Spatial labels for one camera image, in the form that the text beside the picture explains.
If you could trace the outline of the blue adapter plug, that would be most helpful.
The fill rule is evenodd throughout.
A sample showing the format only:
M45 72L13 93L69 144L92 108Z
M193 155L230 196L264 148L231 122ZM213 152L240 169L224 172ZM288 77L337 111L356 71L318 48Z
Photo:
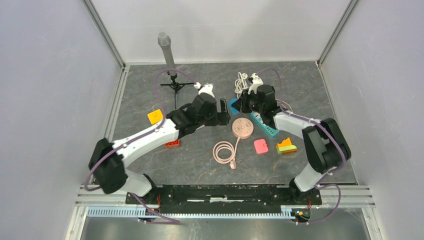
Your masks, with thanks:
M240 111L240 106L237 104L237 98L233 98L229 101L229 109L232 115L237 115Z

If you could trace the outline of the pink round socket with cable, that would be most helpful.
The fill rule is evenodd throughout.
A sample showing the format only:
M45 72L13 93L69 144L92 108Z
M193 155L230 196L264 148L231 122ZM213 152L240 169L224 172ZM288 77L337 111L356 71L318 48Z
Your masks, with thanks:
M233 145L228 141L219 141L214 145L212 155L217 163L229 165L232 170L235 170L237 168L236 153L238 144L240 140L248 139L253 134L254 126L251 120L245 117L240 117L232 123L231 130L233 135L236 137L235 144ZM222 150L229 151L230 156L227 158L221 158L219 156L219 152Z

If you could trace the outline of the pink adapter plug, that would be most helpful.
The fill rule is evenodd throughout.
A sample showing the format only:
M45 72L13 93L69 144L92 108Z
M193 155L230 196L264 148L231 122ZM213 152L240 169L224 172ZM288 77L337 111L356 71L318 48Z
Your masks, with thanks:
M253 144L254 144L255 152L258 155L265 154L269 151L268 144L266 140L263 138L255 140Z

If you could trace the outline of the yellow cube adapter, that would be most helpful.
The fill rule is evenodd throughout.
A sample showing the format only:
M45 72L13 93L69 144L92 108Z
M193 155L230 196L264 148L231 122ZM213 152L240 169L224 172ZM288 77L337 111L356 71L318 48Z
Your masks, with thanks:
M152 126L160 123L164 118L161 109L156 109L156 110L148 113L147 117L148 117L148 120L149 120L149 122Z

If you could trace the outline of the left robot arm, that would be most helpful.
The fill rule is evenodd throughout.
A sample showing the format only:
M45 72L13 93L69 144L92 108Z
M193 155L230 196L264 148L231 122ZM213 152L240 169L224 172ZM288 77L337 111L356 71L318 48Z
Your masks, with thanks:
M100 139L88 163L89 175L94 176L97 187L112 194L118 190L136 194L145 204L153 203L157 190L145 175L127 170L127 167L144 154L193 134L199 127L226 126L230 121L227 101L219 101L208 93L198 94L193 102L169 112L160 122L126 138L110 142Z

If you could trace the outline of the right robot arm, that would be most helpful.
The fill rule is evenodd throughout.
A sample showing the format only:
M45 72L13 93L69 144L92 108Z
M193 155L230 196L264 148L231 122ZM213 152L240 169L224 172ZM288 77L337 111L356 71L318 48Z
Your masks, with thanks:
M309 198L325 175L343 167L351 158L351 149L335 119L308 118L293 113L277 102L275 88L261 85L255 91L243 90L231 104L245 114L258 113L263 123L273 129L301 138L307 156L307 165L289 184L289 199L302 204Z

